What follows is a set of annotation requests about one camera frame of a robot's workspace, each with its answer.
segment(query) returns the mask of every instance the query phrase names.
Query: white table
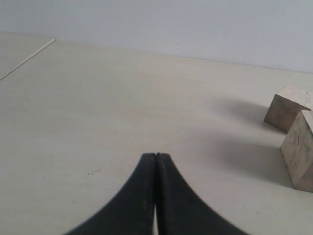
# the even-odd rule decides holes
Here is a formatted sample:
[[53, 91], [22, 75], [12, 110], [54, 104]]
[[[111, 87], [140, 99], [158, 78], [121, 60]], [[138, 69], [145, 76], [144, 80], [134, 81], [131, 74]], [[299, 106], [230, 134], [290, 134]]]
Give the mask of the white table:
[[0, 32], [0, 80], [53, 42], [47, 37]]
[[241, 229], [310, 234], [313, 194], [291, 188], [285, 135], [263, 118], [276, 91], [312, 79], [56, 41], [0, 82], [0, 234], [66, 232], [157, 151]]

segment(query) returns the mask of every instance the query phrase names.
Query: cube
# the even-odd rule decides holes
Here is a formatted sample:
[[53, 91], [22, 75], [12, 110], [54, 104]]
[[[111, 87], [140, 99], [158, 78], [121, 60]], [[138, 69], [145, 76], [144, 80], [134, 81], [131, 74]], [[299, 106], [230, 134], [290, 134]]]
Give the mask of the cube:
[[313, 93], [287, 85], [274, 96], [264, 121], [288, 132], [300, 110], [312, 109]]
[[313, 112], [302, 110], [294, 120], [281, 152], [293, 187], [313, 192]]

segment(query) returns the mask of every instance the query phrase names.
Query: block face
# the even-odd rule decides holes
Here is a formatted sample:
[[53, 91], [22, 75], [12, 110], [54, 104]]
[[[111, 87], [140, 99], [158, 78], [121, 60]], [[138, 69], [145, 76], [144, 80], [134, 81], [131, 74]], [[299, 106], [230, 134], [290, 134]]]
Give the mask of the block face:
[[281, 146], [294, 188], [309, 192], [313, 192], [313, 134], [306, 118], [312, 118], [311, 113], [298, 113]]
[[264, 121], [288, 132], [300, 110], [312, 109], [313, 93], [287, 85], [274, 96]]

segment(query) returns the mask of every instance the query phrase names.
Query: white wall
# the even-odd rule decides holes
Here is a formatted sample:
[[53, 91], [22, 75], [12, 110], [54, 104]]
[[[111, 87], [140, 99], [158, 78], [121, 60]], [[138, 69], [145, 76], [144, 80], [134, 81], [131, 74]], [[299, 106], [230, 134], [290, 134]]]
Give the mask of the white wall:
[[313, 72], [312, 0], [0, 0], [0, 31]]

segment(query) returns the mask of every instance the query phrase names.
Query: white strip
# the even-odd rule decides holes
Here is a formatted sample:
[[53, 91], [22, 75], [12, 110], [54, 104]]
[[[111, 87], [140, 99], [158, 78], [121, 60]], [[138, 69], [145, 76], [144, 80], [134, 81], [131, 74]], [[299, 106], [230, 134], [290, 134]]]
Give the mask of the white strip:
[[51, 39], [49, 42], [47, 42], [45, 45], [43, 45], [41, 48], [39, 48], [37, 51], [35, 51], [34, 53], [32, 53], [30, 56], [28, 56], [26, 59], [24, 59], [22, 62], [20, 62], [19, 64], [15, 65], [12, 69], [10, 69], [8, 72], [6, 72], [4, 75], [2, 75], [0, 77], [0, 81], [2, 79], [4, 79], [7, 75], [9, 75], [11, 72], [15, 71], [16, 69], [18, 69], [20, 66], [22, 66], [23, 64], [25, 64], [28, 60], [30, 60], [31, 58], [33, 58], [35, 55], [37, 55], [39, 52], [41, 52], [43, 49], [45, 49], [47, 46], [51, 45], [53, 42], [55, 41], [55, 39]]

